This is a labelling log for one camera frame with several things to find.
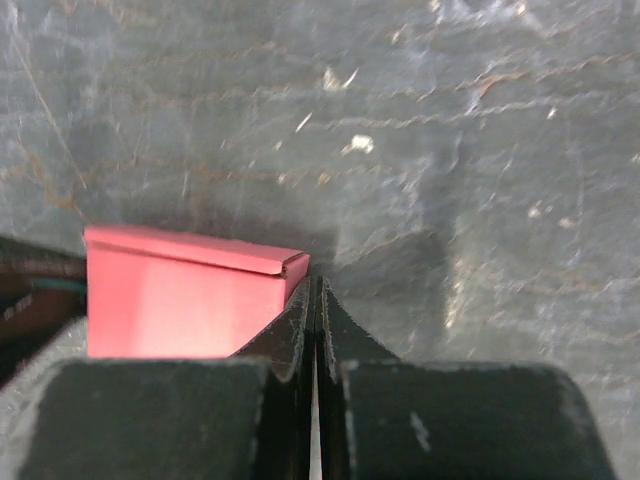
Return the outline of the pink paper box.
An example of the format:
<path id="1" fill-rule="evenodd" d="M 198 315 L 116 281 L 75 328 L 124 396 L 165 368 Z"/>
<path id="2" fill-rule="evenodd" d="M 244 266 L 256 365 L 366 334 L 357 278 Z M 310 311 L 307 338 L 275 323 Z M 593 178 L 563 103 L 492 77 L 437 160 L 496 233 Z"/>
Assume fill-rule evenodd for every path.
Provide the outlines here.
<path id="1" fill-rule="evenodd" d="M 224 358 L 284 310 L 308 253 L 131 225 L 90 226 L 92 358 Z"/>

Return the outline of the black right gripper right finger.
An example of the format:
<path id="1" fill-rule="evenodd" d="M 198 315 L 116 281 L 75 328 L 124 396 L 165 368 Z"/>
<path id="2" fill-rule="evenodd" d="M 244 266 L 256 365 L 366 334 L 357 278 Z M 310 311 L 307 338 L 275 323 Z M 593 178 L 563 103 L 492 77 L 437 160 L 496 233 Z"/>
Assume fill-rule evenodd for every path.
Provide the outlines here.
<path id="1" fill-rule="evenodd" d="M 314 282 L 326 479 L 611 479 L 588 402 L 539 362 L 399 359 Z"/>

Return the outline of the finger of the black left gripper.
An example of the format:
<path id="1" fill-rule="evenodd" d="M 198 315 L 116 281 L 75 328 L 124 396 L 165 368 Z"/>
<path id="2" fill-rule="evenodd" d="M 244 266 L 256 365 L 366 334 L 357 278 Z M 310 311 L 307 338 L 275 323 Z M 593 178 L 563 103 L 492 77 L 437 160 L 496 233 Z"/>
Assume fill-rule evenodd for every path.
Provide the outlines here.
<path id="1" fill-rule="evenodd" d="M 1 383 L 86 314 L 86 259 L 1 237 Z"/>

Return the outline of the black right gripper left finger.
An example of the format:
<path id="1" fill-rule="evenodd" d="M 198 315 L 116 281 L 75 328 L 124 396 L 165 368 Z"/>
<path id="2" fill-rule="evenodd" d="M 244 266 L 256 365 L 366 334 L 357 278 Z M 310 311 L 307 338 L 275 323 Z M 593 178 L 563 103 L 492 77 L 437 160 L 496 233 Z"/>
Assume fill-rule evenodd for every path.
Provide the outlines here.
<path id="1" fill-rule="evenodd" d="M 233 356 L 53 364 L 1 445 L 5 479 L 305 479 L 313 283 Z"/>

